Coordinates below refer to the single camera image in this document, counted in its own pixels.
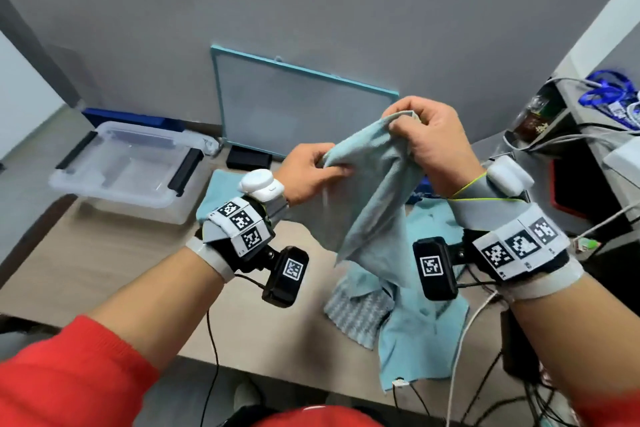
plastic box lid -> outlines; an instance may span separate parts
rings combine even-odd
[[[49,185],[61,192],[164,208],[176,199],[168,188],[191,148],[203,141],[188,133],[121,122],[105,122],[96,136]]]

black handle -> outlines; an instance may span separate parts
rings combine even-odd
[[[178,167],[178,170],[175,172],[171,180],[169,181],[169,185],[167,186],[169,189],[175,191],[175,195],[180,197],[184,192],[184,187],[187,186],[191,175],[196,170],[198,163],[202,160],[204,154],[200,149],[190,149],[184,159],[182,160],[182,164]]]
[[[60,161],[60,164],[56,166],[56,169],[67,169],[69,164],[74,162],[74,159],[80,155],[80,153],[84,150],[85,147],[89,145],[89,143],[96,138],[98,132],[95,130],[87,133],[82,140],[80,140],[74,148],[71,149],[71,152],[67,154],[67,156]]]

white wrist strap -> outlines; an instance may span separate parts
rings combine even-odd
[[[562,289],[566,289],[584,274],[584,269],[578,260],[571,256],[569,261],[561,269],[551,272],[531,282],[518,284],[513,286],[498,286],[498,292],[501,293],[507,302],[522,301],[527,299],[537,299],[539,297],[550,296]]]
[[[203,243],[199,238],[191,237],[185,246],[192,252],[200,255],[200,258],[207,262],[212,269],[218,272],[225,282],[229,282],[236,276],[228,263],[224,261],[220,253],[216,252],[213,247]]]

teal frame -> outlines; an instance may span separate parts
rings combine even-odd
[[[255,148],[255,147],[251,147],[251,146],[246,146],[244,144],[241,144],[239,142],[232,142],[231,140],[227,139],[227,126],[225,125],[225,111],[222,105],[222,89],[220,87],[220,74],[218,72],[218,62],[216,60],[216,57],[218,55],[230,55],[230,56],[235,56],[241,59],[246,59],[249,61],[253,61],[253,62],[257,62],[257,63],[261,63],[261,64],[266,64],[268,66],[277,66],[282,68],[285,71],[290,71],[291,73],[302,73],[303,75],[308,75],[308,76],[312,76],[314,78],[318,78],[319,80],[328,80],[328,81],[332,81],[332,82],[336,82],[336,83],[340,83],[342,85],[347,85],[347,86],[353,86],[356,88],[360,88],[363,89],[365,91],[369,91],[372,93],[376,93],[376,94],[381,94],[381,95],[386,95],[389,97],[389,105],[391,103],[394,103],[397,99],[400,98],[400,94],[397,91],[394,90],[388,90],[385,88],[380,88],[377,86],[373,86],[373,85],[367,85],[366,83],[359,83],[353,80],[347,80],[346,78],[340,78],[340,76],[335,76],[335,75],[329,75],[327,73],[321,73],[320,71],[315,71],[314,69],[309,69],[306,67],[301,67],[301,66],[295,66],[293,64],[288,64],[282,61],[276,61],[274,59],[268,59],[268,58],[263,58],[261,56],[255,56],[253,54],[247,54],[247,53],[242,53],[240,51],[234,51],[232,49],[227,49],[227,48],[223,48],[221,46],[217,46],[217,45],[212,45],[211,47],[211,59],[213,61],[213,71],[215,73],[216,76],[216,91],[218,92],[218,104],[220,106],[220,118],[222,119],[222,137],[224,139],[225,142],[230,143],[231,145],[238,145],[244,148],[248,148],[248,149],[252,149],[252,150],[258,150],[260,152],[266,152],[268,154],[271,154],[273,156],[277,156],[277,157],[286,157],[285,155],[281,155],[281,154],[276,154],[273,153],[269,150],[266,149],[259,149],[259,148]]]

blue lanyard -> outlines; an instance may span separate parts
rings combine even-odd
[[[638,101],[637,90],[631,80],[622,73],[610,69],[594,71],[586,79],[599,83],[601,86],[590,89],[583,94],[578,99],[580,105],[595,108],[618,123],[629,127],[630,122],[628,119],[621,119],[613,115],[609,111],[608,105],[619,101],[623,107],[626,107],[630,103]]]

